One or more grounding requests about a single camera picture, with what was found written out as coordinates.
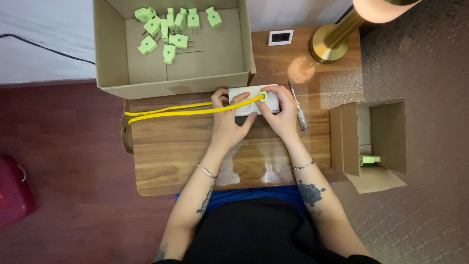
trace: brass lamp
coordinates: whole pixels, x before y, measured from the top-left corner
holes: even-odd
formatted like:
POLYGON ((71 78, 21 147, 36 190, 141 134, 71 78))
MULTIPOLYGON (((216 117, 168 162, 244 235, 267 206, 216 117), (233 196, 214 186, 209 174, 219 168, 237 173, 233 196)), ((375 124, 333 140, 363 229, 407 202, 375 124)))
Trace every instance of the brass lamp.
POLYGON ((320 27, 310 40, 310 53, 318 62, 332 63, 348 50, 348 38, 365 21, 386 23, 421 0, 353 0, 354 8, 338 24, 320 27))

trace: lamp shade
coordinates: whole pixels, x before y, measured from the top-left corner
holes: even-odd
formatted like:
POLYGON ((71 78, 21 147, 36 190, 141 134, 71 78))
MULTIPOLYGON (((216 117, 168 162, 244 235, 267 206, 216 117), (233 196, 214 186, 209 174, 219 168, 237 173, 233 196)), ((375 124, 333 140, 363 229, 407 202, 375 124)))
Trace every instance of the lamp shade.
POLYGON ((421 0, 353 0, 357 13, 373 23, 386 23, 416 5, 421 0))

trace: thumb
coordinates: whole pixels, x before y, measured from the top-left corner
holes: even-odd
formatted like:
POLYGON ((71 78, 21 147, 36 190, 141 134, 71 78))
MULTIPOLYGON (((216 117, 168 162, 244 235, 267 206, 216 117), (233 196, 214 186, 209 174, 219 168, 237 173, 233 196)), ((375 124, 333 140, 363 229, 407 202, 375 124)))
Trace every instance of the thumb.
POLYGON ((264 102, 256 101, 256 105, 266 120, 270 120, 270 118, 273 117, 273 114, 270 112, 269 108, 264 102))
POLYGON ((246 134, 249 131, 249 128, 251 128, 252 124, 254 123, 254 120, 256 120, 257 117, 257 112, 252 112, 248 115, 246 118, 246 121, 244 121, 244 124, 242 125, 242 129, 246 132, 246 134))

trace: open cardboard box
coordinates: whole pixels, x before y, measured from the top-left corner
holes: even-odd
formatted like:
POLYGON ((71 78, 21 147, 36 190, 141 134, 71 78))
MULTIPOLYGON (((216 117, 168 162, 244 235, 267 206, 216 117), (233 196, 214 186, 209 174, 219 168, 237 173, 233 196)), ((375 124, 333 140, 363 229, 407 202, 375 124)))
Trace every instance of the open cardboard box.
POLYGON ((406 106, 402 98, 353 102, 330 110, 332 167, 347 173, 359 193, 406 186, 406 106), (360 155, 381 162, 360 166, 360 155))
MULTIPOLYGON (((96 75, 103 91, 126 99, 215 91, 220 87, 247 86, 256 73, 251 30, 245 0, 93 0, 96 75), (143 22, 134 11, 151 6, 160 18, 167 8, 197 8, 201 29, 187 27, 194 46, 178 49, 173 65, 163 62, 164 42, 143 55, 137 49, 143 22), (205 10, 213 6, 223 20, 223 30, 210 26, 205 10)), ((161 31, 154 39, 161 37, 161 31)))

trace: bangle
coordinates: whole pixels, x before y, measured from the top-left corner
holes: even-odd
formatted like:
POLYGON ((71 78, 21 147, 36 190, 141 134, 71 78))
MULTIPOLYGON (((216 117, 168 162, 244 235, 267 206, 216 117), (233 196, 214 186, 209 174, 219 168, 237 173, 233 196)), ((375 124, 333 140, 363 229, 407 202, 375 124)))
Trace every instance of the bangle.
POLYGON ((218 179, 218 174, 217 174, 217 176, 213 176, 213 175, 212 175, 210 172, 208 172, 206 169, 204 169, 203 167, 201 167, 201 168, 202 168, 202 170, 203 170, 208 176, 210 176, 210 177, 212 177, 212 178, 214 178, 214 179, 218 179))
POLYGON ((304 169, 304 168, 308 168, 309 166, 313 165, 315 162, 316 162, 316 161, 313 159, 313 161, 312 161, 310 164, 308 164, 308 165, 305 165, 305 166, 303 166, 303 167, 293 167, 293 166, 292 166, 292 169, 304 169))

